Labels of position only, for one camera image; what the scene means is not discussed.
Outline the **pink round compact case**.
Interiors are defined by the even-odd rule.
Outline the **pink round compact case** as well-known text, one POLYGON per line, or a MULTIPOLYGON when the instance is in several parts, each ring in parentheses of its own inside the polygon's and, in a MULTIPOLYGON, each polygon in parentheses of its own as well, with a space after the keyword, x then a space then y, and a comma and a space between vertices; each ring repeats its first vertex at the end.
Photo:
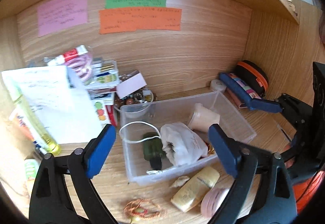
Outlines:
POLYGON ((223 203, 229 190, 229 188, 214 187, 206 193, 200 205, 202 216, 211 219, 223 203))

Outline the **cream yellow lotion tube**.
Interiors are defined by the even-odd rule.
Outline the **cream yellow lotion tube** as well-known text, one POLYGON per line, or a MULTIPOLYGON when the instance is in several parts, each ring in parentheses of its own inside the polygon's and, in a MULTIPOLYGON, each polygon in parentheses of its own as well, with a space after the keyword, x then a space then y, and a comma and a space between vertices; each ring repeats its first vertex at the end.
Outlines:
POLYGON ((197 206, 219 180, 220 173, 208 166, 195 174, 170 199, 171 204, 182 212, 188 212, 197 206))

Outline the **green orange white tube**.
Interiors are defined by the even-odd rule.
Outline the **green orange white tube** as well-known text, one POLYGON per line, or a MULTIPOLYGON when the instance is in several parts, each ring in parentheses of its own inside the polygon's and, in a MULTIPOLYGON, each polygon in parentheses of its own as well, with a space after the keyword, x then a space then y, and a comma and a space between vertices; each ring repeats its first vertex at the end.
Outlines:
POLYGON ((34 182, 36 180, 37 172, 39 170, 39 163, 36 159, 26 159, 24 161, 26 188, 29 196, 31 197, 34 182))

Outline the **blue patterned pouch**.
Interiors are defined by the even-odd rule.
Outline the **blue patterned pouch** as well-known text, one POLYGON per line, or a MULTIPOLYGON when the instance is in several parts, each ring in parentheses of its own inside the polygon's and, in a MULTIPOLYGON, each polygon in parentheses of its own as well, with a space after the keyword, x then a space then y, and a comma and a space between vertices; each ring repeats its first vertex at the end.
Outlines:
POLYGON ((232 73, 221 73, 219 79, 249 110, 280 113, 279 103, 262 99, 250 86, 232 73))

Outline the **yellow liquid tube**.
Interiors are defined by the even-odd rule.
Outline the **yellow liquid tube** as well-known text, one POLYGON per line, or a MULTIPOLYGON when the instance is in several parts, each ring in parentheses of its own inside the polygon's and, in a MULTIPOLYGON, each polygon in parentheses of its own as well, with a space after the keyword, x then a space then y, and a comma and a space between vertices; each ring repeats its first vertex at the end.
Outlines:
POLYGON ((31 109, 27 99, 22 91, 17 87, 13 87, 12 100, 15 109, 11 114, 11 118, 35 145, 38 145, 44 152, 58 155, 61 147, 54 140, 52 135, 43 126, 37 115, 31 109))

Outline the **black orange round case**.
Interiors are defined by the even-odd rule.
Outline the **black orange round case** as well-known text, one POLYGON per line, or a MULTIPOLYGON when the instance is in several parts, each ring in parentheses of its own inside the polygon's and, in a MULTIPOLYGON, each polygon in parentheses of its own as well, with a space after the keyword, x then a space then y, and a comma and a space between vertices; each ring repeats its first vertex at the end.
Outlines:
POLYGON ((269 87, 269 80, 265 72, 249 60, 239 61, 234 74, 249 85, 260 97, 264 97, 269 87))

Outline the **white paper sheet stack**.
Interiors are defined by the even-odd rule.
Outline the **white paper sheet stack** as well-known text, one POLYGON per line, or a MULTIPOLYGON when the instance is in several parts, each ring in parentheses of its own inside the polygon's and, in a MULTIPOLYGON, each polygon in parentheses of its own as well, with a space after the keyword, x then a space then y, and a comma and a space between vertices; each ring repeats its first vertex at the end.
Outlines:
POLYGON ((12 99, 23 95, 43 127, 58 144, 87 143, 102 126, 88 92, 64 65, 1 72, 12 99))

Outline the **fruit pattern card pack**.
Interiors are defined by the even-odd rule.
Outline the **fruit pattern card pack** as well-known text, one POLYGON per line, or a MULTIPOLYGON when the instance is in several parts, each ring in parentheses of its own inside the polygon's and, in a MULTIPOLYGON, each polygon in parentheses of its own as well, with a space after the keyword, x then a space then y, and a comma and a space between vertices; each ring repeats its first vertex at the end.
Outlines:
POLYGON ((107 124, 107 115, 104 104, 101 100, 92 100, 95 112, 102 126, 107 124))

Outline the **cream plastic cup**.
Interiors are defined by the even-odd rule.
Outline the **cream plastic cup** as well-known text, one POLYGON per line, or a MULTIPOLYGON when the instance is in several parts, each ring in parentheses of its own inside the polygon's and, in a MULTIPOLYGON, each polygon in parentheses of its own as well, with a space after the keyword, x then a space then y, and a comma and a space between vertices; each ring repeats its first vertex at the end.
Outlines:
POLYGON ((194 105, 187 127, 191 130, 207 133, 210 126, 219 124, 220 115, 200 103, 194 105))

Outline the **small white round container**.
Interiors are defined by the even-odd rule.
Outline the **small white round container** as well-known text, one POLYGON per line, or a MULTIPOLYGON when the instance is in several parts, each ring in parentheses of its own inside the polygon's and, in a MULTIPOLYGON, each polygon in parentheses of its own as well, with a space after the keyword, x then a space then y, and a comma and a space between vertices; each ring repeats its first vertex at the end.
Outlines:
POLYGON ((210 87, 211 91, 219 91, 221 93, 224 93, 226 90, 226 85, 218 80, 218 79, 214 79, 210 82, 210 87))

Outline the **dark green small bottle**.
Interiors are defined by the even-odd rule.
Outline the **dark green small bottle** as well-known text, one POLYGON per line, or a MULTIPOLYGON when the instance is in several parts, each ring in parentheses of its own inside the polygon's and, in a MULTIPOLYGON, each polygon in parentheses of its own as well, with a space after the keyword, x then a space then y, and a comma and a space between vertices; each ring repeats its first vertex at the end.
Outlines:
POLYGON ((150 167, 153 170, 162 169, 162 159, 166 157, 166 153, 163 151, 163 144, 159 138, 154 138, 157 136, 154 132, 148 132, 143 135, 145 139, 143 144, 143 155, 146 161, 149 161, 150 167))

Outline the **clear plastic bowl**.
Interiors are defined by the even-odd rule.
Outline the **clear plastic bowl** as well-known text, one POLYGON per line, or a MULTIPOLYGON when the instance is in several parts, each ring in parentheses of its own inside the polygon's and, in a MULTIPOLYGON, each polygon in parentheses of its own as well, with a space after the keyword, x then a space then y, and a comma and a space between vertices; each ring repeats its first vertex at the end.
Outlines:
POLYGON ((150 103, 132 104, 121 107, 121 115, 129 119, 141 118, 150 109, 150 103))

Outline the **stack of snack packets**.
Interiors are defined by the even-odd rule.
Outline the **stack of snack packets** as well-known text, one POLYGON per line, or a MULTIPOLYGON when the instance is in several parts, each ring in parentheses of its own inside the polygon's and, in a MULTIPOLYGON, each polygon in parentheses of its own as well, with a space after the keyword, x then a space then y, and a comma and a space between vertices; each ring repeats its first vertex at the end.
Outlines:
POLYGON ((79 45, 60 55, 31 60, 28 67, 61 66, 72 70, 85 86, 91 98, 115 93, 120 83, 117 63, 93 56, 93 49, 79 45))

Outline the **pink sticky note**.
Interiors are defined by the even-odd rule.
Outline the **pink sticky note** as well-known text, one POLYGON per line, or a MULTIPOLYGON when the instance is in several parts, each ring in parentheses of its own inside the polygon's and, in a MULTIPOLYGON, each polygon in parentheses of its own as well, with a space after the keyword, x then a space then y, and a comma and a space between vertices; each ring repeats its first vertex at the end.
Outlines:
POLYGON ((50 0, 37 8, 38 37, 88 22, 88 0, 50 0))

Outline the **green sticky note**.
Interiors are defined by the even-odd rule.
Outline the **green sticky note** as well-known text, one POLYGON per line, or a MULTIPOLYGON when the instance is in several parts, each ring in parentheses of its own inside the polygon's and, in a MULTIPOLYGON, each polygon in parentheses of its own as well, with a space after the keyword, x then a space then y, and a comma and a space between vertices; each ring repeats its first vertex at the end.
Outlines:
POLYGON ((166 7, 167 0, 106 0, 105 8, 166 7))

